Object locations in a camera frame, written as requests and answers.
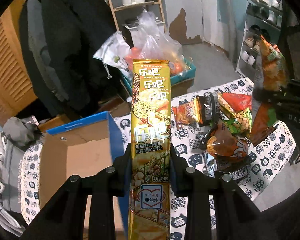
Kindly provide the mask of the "grey clothes pile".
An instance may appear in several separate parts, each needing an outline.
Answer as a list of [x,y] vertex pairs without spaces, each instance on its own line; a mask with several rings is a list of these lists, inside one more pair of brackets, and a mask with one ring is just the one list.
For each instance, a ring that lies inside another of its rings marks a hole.
[[0,131],[0,230],[7,238],[19,238],[40,211],[38,125],[34,116],[11,117]]

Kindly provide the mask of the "clear plastic bag of goods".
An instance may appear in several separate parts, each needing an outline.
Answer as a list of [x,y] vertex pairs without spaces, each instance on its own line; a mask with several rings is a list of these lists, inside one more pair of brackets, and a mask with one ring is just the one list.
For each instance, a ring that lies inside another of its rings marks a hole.
[[133,46],[125,56],[130,71],[133,70],[134,59],[169,61],[172,76],[187,70],[181,44],[159,29],[153,12],[144,10],[138,16],[132,38]]

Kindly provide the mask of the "black hanging coat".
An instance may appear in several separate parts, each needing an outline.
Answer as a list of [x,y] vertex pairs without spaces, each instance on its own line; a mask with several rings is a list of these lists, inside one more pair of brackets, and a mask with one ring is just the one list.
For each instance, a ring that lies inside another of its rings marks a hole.
[[123,88],[120,71],[94,58],[116,31],[105,0],[26,0],[21,51],[33,90],[51,115],[93,115]]

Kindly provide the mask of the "yellow potato stick snack pack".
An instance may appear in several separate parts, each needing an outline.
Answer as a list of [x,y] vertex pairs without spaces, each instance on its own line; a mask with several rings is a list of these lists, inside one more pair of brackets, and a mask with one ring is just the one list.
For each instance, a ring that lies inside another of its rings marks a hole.
[[168,61],[134,59],[128,239],[170,235],[170,149]]

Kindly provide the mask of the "wooden shelf rack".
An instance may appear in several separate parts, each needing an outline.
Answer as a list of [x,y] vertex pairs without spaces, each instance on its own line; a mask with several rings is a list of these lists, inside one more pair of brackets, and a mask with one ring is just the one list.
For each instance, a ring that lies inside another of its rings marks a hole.
[[115,27],[116,27],[117,31],[120,31],[119,24],[118,24],[117,17],[116,17],[116,13],[117,12],[123,11],[123,10],[127,10],[127,9],[131,9],[131,8],[137,8],[137,7],[143,7],[143,8],[145,8],[146,6],[158,5],[159,6],[161,20],[164,23],[164,32],[166,33],[167,26],[166,26],[166,23],[165,23],[164,9],[163,9],[163,5],[162,5],[162,1],[161,0],[148,1],[148,2],[144,2],[144,3],[139,3],[139,4],[134,4],[134,5],[128,5],[128,6],[121,5],[119,7],[113,7],[112,0],[107,0],[107,1],[108,1],[108,4],[109,4],[109,7],[111,9],[111,13],[112,13],[112,16],[113,16],[113,19],[114,19],[114,23],[115,23]]

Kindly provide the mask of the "white printed plastic bag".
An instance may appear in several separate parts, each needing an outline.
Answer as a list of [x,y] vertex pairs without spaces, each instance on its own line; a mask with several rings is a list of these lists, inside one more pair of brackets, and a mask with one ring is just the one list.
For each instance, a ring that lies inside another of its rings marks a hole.
[[125,56],[130,53],[130,46],[125,41],[120,31],[111,35],[93,55],[93,58],[101,60],[104,64],[128,70]]

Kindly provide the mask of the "blue cardboard box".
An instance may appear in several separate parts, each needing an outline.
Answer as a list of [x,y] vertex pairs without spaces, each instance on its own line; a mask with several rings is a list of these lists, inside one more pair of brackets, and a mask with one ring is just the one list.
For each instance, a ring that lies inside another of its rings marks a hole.
[[[109,112],[102,112],[48,130],[45,143],[67,147],[67,172],[89,177],[93,167],[98,171],[113,165],[117,157],[125,155],[122,133]],[[125,195],[114,197],[115,233],[128,229],[128,172],[125,169]]]

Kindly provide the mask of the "shoe rack with shoes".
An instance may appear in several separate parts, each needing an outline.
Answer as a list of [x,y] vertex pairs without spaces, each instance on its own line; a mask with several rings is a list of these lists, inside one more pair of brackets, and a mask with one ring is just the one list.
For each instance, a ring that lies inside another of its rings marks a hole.
[[256,66],[260,62],[260,42],[278,42],[281,33],[282,0],[247,0],[244,30],[236,72],[242,77],[254,79]]

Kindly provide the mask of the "orange brown chips bag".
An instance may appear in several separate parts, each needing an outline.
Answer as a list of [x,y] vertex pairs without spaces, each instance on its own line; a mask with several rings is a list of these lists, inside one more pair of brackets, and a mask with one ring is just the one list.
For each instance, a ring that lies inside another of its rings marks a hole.
[[230,173],[250,165],[247,141],[232,135],[222,120],[203,135],[200,149],[214,157],[219,171]]

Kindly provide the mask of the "wooden louvered cabinet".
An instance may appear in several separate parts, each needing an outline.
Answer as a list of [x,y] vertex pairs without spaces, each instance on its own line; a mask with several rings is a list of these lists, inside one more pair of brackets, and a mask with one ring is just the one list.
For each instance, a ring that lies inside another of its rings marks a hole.
[[0,126],[37,96],[20,45],[19,17],[26,0],[14,0],[0,17]]

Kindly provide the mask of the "red snack bag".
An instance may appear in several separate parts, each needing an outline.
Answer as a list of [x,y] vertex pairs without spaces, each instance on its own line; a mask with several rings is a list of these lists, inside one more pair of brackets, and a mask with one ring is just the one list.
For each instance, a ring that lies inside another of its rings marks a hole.
[[244,111],[247,108],[252,110],[252,98],[250,95],[223,93],[222,98],[230,105],[235,113]]

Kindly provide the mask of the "black snack bag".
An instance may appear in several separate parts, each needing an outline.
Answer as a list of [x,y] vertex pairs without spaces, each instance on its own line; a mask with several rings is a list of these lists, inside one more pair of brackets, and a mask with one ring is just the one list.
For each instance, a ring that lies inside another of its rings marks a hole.
[[203,125],[214,125],[220,117],[219,101],[216,92],[204,94],[204,121]]

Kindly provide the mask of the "orange noodle snack bag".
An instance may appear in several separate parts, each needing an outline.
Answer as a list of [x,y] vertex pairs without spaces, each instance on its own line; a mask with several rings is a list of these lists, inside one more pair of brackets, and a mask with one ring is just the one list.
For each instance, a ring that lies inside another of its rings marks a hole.
[[172,111],[177,129],[180,129],[185,125],[189,126],[194,123],[202,125],[204,123],[202,107],[197,96],[190,102],[183,103],[177,107],[172,107]]

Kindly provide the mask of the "green bean snack bag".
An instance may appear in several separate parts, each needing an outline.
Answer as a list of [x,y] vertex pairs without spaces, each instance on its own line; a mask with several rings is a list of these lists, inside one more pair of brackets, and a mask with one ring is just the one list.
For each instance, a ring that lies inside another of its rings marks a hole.
[[253,118],[249,108],[235,113],[230,105],[222,98],[221,92],[218,92],[218,101],[221,112],[227,117],[224,120],[231,134],[242,134],[248,136],[251,133]]

